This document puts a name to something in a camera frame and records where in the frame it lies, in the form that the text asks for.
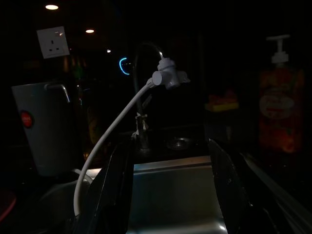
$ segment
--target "orange packaging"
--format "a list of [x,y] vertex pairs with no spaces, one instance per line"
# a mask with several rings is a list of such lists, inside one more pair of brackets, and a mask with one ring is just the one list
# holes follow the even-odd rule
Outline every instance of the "orange packaging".
[[259,144],[274,152],[302,147],[303,71],[277,67],[260,75]]

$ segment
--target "blue light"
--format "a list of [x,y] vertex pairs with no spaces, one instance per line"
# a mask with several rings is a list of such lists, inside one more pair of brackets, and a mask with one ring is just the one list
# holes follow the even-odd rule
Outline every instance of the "blue light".
[[126,59],[127,59],[127,58],[122,58],[122,59],[119,61],[119,67],[120,67],[122,73],[128,76],[128,75],[130,75],[130,73],[126,73],[126,72],[122,69],[122,66],[121,66],[121,62],[124,61],[124,60],[126,60]]

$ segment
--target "faucet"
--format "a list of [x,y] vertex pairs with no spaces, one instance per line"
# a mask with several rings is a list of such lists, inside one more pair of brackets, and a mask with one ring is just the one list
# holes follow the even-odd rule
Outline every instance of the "faucet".
[[[133,83],[134,83],[136,93],[138,93],[138,91],[140,90],[140,87],[138,85],[138,77],[137,77],[137,61],[138,61],[138,57],[141,52],[141,49],[144,46],[149,46],[153,48],[160,58],[159,65],[157,67],[158,71],[154,72],[152,77],[163,79],[164,77],[172,76],[171,79],[168,79],[167,83],[164,83],[164,85],[166,86],[166,89],[172,89],[172,88],[178,87],[181,83],[190,82],[185,72],[175,70],[175,66],[176,66],[175,63],[169,58],[165,58],[163,50],[159,46],[155,45],[152,42],[143,42],[139,45],[139,47],[136,50],[135,60],[133,63]],[[136,108],[137,108],[137,112],[139,113],[139,115],[136,117],[136,125],[137,125],[138,137],[139,137],[139,142],[140,142],[140,151],[144,153],[144,152],[148,152],[150,148],[149,148],[147,129],[144,129],[147,115],[143,114],[143,107],[142,107],[142,103],[140,99],[138,99],[136,102]]]
[[[138,77],[137,77],[137,61],[138,61],[138,57],[141,52],[141,49],[144,46],[149,46],[153,48],[156,51],[157,55],[159,56],[160,60],[164,58],[164,53],[162,49],[152,42],[143,42],[138,46],[136,53],[135,53],[135,60],[133,63],[133,83],[134,83],[136,94],[140,90],[140,87],[138,85]],[[148,141],[148,136],[147,136],[147,129],[144,129],[144,123],[146,121],[147,115],[144,115],[143,113],[143,107],[142,107],[140,98],[136,102],[136,108],[137,108],[137,112],[139,113],[139,115],[136,117],[136,125],[137,125],[138,137],[139,137],[139,142],[140,142],[140,151],[148,152],[150,150],[150,147],[149,147],[149,141]]]

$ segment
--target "metal handle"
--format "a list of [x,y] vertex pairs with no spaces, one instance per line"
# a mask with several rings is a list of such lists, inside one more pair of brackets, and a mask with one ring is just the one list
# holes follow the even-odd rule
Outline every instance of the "metal handle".
[[63,92],[65,94],[65,97],[66,97],[67,103],[70,103],[70,99],[69,99],[69,96],[68,96],[67,89],[66,89],[66,87],[63,84],[46,84],[44,86],[44,89],[45,90],[48,90],[48,89],[61,89],[61,90],[63,90]]

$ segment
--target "white hose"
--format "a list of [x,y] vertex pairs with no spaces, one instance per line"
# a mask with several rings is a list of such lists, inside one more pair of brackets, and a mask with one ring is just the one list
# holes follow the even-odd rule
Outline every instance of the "white hose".
[[[75,172],[76,174],[80,175],[81,174],[81,170],[79,169],[72,169],[72,172]],[[92,178],[89,177],[87,174],[84,175],[85,180],[87,180],[89,182],[89,184],[91,184],[93,182]]]
[[83,178],[86,175],[86,172],[97,154],[98,150],[100,149],[103,142],[106,140],[106,138],[109,136],[109,134],[113,131],[113,129],[119,124],[119,122],[123,119],[123,117],[128,113],[128,111],[131,109],[131,107],[136,103],[136,101],[149,89],[153,87],[152,83],[147,83],[138,93],[131,99],[131,101],[128,103],[128,105],[122,110],[122,112],[118,115],[118,117],[114,120],[114,122],[108,127],[106,132],[101,136],[101,138],[98,140],[94,148],[92,149],[89,157],[85,161],[81,173],[79,175],[76,187],[75,187],[75,193],[74,193],[74,212],[75,216],[80,214],[80,207],[79,207],[79,199],[80,199],[80,190],[81,185],[83,182]]

